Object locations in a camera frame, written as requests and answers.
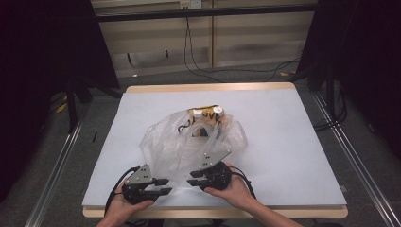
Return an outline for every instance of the table edge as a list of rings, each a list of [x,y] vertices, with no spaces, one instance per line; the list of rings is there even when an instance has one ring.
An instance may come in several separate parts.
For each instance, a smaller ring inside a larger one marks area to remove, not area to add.
[[[277,206],[273,211],[287,218],[345,218],[346,205],[330,206]],[[83,207],[86,218],[103,218],[104,208]],[[250,214],[234,207],[149,207],[138,211],[133,218],[253,218]]]
[[[126,93],[240,91],[269,89],[295,89],[295,85],[291,82],[140,85],[128,87]]]

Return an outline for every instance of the metal frame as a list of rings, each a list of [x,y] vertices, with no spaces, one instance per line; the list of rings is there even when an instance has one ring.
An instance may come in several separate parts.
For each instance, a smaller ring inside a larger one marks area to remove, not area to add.
[[[41,226],[42,221],[44,220],[44,215],[56,191],[57,184],[60,181],[62,171],[64,170],[65,164],[67,163],[68,156],[70,155],[71,150],[73,149],[77,141],[80,129],[82,127],[82,122],[88,113],[89,105],[90,104],[86,104],[83,106],[83,113],[80,116],[80,121],[78,122],[74,130],[70,134],[68,134],[65,144],[61,150],[59,159],[54,165],[53,170],[47,180],[47,183],[41,193],[41,196],[36,201],[35,206],[33,207],[33,210],[31,211],[26,221],[26,227]]]
[[[267,7],[242,7],[242,8],[212,8],[212,9],[188,9],[188,10],[165,10],[133,13],[108,13],[98,14],[95,17],[75,17],[62,18],[64,22],[119,22],[119,21],[139,21],[152,19],[186,18],[186,17],[205,17],[205,16],[227,16],[244,14],[264,14],[264,13],[283,13],[283,12],[303,12],[315,10],[334,10],[342,8],[342,4],[299,4],[299,5],[280,5]]]
[[[317,93],[314,94],[314,98],[327,123],[333,122],[330,113],[326,110],[327,104],[325,103],[324,98]],[[377,211],[380,213],[381,217],[383,217],[386,225],[392,227],[401,226],[401,222],[395,214],[390,202],[375,183],[375,180],[362,163],[362,160],[360,160],[357,151],[354,149],[337,121],[336,124],[331,127],[331,131],[339,141],[339,144],[347,156],[348,161],[350,162],[354,171],[357,173],[362,185],[365,187],[365,190],[371,197],[371,200],[375,204]]]

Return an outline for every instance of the black cable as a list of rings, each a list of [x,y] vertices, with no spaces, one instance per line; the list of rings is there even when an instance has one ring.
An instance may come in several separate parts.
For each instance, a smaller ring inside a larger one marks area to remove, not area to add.
[[[343,94],[343,91],[341,88],[340,88],[340,93],[339,93],[337,102],[338,102],[339,109],[341,109],[339,115],[332,116],[334,119],[325,124],[319,124],[320,122],[324,121],[324,119],[319,121],[317,124],[315,124],[313,126],[315,131],[323,131],[323,130],[329,129],[335,125],[340,124],[341,122],[343,122],[345,120],[345,118],[348,115],[348,110],[347,110],[347,106],[345,103],[345,97],[344,97],[344,94]]]
[[[115,193],[115,189],[117,189],[117,187],[120,185],[121,181],[123,181],[123,179],[125,178],[125,176],[127,174],[129,174],[130,172],[135,172],[136,170],[138,170],[139,167],[132,167],[129,170],[127,170],[118,180],[118,182],[115,184],[112,192],[109,195],[109,198],[107,199],[106,202],[106,206],[104,208],[104,215],[106,216],[107,210],[109,210],[110,204],[112,203],[112,200],[114,198],[115,195],[119,195],[122,193]],[[147,224],[147,221],[144,219],[140,219],[135,221],[134,223],[130,223],[130,222],[125,222],[126,225],[130,226],[130,227],[141,227],[141,226],[145,226]]]
[[[251,182],[248,181],[248,179],[244,175],[242,175],[240,173],[232,172],[231,174],[241,177],[244,180],[245,184],[248,186],[248,190],[250,191],[251,195],[256,199],[256,195],[253,192],[253,188],[251,186]]]
[[[194,75],[200,76],[200,77],[206,77],[209,79],[213,79],[217,82],[222,82],[225,83],[225,81],[222,81],[220,79],[216,79],[204,74],[198,74],[195,73],[194,71],[192,71],[189,66],[186,63],[186,47],[187,47],[187,38],[189,36],[189,43],[190,43],[190,50],[191,50],[191,58],[192,58],[192,62],[194,63],[195,67],[202,71],[203,73],[218,73],[218,72],[255,72],[255,73],[270,73],[270,72],[274,72],[272,76],[270,76],[268,79],[263,80],[262,82],[267,82],[271,79],[274,78],[275,74],[277,73],[278,70],[283,69],[287,66],[289,66],[290,64],[294,63],[294,62],[298,62],[299,58],[296,58],[292,61],[286,61],[286,62],[282,62],[280,63],[278,66],[276,66],[274,69],[271,70],[252,70],[252,69],[215,69],[215,70],[204,70],[198,67],[198,65],[195,62],[194,59],[194,52],[193,52],[193,45],[192,45],[192,36],[191,36],[191,29],[189,27],[189,20],[188,18],[186,18],[186,32],[185,32],[185,46],[184,46],[184,51],[183,51],[183,62],[185,64],[185,67],[189,70],[189,72],[193,73]]]
[[[245,176],[245,173],[242,172],[242,170],[239,169],[238,167],[234,167],[234,166],[230,166],[230,167],[231,167],[231,168],[234,168],[234,169],[236,169],[236,170],[238,170],[239,172],[241,172],[241,174],[244,175],[244,177],[247,177],[247,176]]]

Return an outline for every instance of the white table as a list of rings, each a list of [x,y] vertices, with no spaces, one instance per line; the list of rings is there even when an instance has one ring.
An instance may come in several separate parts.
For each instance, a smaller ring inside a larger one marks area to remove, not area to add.
[[[302,101],[286,82],[130,87],[97,160],[82,203],[84,216],[103,217],[121,174],[146,161],[139,143],[148,127],[169,114],[213,104],[238,120],[247,134],[249,145],[234,166],[252,181],[259,201],[289,218],[347,216],[346,201]],[[251,218],[190,185],[173,188],[135,216]]]

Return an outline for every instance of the white tabletop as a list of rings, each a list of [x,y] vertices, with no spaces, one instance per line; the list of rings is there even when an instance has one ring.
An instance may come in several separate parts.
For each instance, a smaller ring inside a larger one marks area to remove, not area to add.
[[[82,206],[104,208],[120,176],[130,167],[145,163],[139,144],[148,127],[172,113],[218,104],[240,122],[248,137],[248,147],[233,165],[252,181],[259,201],[291,209],[343,208],[346,201],[293,85],[281,89],[242,89],[245,90],[124,94]],[[198,187],[186,185],[173,188],[151,209],[223,207],[230,205]]]

